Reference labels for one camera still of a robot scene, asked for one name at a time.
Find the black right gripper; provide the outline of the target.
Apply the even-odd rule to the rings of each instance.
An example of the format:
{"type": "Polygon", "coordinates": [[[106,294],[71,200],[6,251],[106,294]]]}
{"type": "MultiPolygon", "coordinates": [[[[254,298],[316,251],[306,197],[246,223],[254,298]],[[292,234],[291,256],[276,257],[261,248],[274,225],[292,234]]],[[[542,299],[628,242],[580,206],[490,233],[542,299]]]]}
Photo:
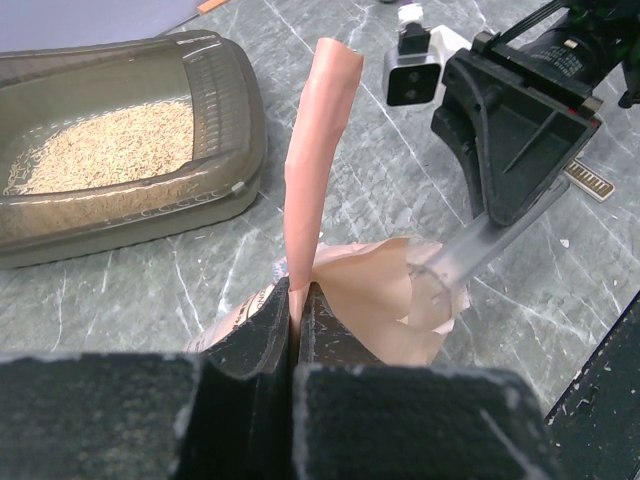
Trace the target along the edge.
{"type": "Polygon", "coordinates": [[[447,62],[432,131],[456,156],[471,213],[515,224],[600,127],[593,90],[621,65],[639,103],[639,3],[550,1],[447,62]]]}

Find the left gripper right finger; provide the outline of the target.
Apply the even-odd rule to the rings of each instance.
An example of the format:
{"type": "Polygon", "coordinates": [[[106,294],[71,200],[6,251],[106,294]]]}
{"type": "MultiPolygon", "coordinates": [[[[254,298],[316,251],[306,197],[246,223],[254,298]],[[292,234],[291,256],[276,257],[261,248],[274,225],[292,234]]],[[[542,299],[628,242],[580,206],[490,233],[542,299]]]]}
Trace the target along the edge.
{"type": "Polygon", "coordinates": [[[318,285],[292,377],[297,479],[558,479],[539,404],[515,373],[383,364],[318,285]]]}

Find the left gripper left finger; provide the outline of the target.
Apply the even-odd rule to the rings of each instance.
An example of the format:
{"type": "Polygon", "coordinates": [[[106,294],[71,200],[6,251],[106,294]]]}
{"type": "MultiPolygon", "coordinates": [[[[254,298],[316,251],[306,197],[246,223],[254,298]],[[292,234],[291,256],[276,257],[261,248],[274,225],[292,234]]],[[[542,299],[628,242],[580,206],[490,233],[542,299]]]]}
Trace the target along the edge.
{"type": "Polygon", "coordinates": [[[201,353],[5,354],[5,479],[282,479],[287,280],[201,353]]]}

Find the pink cat litter bag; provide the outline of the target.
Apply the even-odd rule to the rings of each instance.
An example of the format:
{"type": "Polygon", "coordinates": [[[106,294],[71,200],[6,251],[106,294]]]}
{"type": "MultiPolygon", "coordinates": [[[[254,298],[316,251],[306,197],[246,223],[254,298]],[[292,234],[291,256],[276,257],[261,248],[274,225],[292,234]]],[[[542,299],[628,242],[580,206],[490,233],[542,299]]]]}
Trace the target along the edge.
{"type": "Polygon", "coordinates": [[[469,305],[465,290],[418,272],[438,243],[407,237],[320,246],[319,236],[336,148],[345,130],[363,57],[331,38],[318,41],[284,167],[283,235],[289,280],[290,338],[301,350],[312,332],[307,302],[317,285],[329,311],[372,355],[388,365],[427,366],[469,305]]]}

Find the clear plastic litter scoop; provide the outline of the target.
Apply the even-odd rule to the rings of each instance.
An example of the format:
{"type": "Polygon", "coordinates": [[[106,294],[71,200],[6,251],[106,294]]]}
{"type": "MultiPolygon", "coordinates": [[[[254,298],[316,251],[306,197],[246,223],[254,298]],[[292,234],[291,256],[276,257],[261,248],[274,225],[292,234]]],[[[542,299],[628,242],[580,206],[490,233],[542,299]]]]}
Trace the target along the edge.
{"type": "Polygon", "coordinates": [[[412,287],[408,325],[432,330],[453,318],[456,302],[467,283],[561,198],[569,186],[564,175],[554,180],[512,226],[499,227],[487,213],[482,213],[431,256],[425,246],[411,245],[407,255],[412,287]]]}

